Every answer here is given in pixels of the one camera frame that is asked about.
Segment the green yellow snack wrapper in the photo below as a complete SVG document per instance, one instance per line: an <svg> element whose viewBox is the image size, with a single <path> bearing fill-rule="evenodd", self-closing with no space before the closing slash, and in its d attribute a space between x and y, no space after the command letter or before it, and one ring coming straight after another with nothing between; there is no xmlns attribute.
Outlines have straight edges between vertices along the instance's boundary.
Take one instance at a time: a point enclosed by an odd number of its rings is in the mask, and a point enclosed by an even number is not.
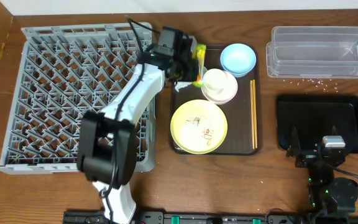
<svg viewBox="0 0 358 224"><path fill-rule="evenodd" d="M205 54L206 54L206 45L197 44L191 56L192 65L195 68L194 70L197 71L196 79L192 84L197 88L201 88L203 85L202 79L204 75Z"/></svg>

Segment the cream white cup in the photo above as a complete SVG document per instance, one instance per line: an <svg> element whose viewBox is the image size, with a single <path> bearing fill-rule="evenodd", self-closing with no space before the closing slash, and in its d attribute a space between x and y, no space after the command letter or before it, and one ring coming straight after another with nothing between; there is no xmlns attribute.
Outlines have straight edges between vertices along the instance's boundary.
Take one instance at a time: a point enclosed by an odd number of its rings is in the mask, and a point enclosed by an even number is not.
<svg viewBox="0 0 358 224"><path fill-rule="evenodd" d="M217 68L208 70L202 79L203 88L207 93L219 94L226 84L226 74Z"/></svg>

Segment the pink shallow bowl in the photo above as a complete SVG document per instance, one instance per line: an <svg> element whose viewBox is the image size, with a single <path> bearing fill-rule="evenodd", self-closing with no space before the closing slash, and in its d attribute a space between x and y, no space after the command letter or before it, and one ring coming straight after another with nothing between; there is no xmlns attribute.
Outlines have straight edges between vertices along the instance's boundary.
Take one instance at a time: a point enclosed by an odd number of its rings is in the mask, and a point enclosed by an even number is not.
<svg viewBox="0 0 358 224"><path fill-rule="evenodd" d="M207 93L204 90L203 86L201 87L201 91L202 91L202 94L204 95L204 97L207 100L209 100L217 105L223 105L223 104L229 102L230 100L232 100L235 97L237 90L238 90L238 84L237 84L236 78L229 72L226 72L226 71L223 71L223 72L226 74L227 80L226 80L226 84L225 84L225 87L222 92L220 92L219 94Z"/></svg>

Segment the light blue bowl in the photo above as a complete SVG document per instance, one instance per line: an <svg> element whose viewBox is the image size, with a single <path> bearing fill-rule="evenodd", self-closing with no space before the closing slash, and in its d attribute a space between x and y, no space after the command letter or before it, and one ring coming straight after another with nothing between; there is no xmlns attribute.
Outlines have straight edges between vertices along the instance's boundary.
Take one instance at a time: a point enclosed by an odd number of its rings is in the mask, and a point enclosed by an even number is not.
<svg viewBox="0 0 358 224"><path fill-rule="evenodd" d="M220 62L225 71L235 77L243 77L256 66L257 56L246 44L231 44L221 52Z"/></svg>

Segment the white tissue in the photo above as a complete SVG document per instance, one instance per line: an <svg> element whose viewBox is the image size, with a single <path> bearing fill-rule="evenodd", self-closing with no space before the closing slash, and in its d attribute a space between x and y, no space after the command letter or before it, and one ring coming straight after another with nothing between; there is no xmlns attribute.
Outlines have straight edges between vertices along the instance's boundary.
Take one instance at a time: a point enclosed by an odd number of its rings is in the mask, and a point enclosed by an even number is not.
<svg viewBox="0 0 358 224"><path fill-rule="evenodd" d="M179 92L182 88L186 88L186 87L188 87L188 86L190 86L192 84L193 84L192 82L177 82L175 84L175 90L177 92Z"/></svg>

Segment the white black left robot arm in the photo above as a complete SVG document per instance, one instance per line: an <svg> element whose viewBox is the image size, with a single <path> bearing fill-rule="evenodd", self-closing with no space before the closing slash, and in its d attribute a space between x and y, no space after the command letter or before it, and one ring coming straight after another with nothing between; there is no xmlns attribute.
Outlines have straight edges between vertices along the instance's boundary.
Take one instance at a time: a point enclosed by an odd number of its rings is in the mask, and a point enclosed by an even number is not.
<svg viewBox="0 0 358 224"><path fill-rule="evenodd" d="M158 41L141 47L134 73L110 104L88 111L80 123L77 169L103 201L107 223L130 223L135 214L129 181L136 164L135 127L167 81L193 82L200 66L194 36L172 27Z"/></svg>

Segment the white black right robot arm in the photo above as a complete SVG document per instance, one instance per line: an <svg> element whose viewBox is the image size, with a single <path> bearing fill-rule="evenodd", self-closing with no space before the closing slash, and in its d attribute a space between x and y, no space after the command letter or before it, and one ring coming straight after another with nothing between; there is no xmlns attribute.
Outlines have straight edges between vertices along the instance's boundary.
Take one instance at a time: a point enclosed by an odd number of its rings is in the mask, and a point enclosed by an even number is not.
<svg viewBox="0 0 358 224"><path fill-rule="evenodd" d="M358 183L345 177L335 177L334 172L358 178L357 174L338 168L348 155L342 136L324 136L314 149L301 148L298 131L292 127L287 157L295 158L295 166L307 168L308 193L313 211L298 223L358 223L349 215L356 211Z"/></svg>

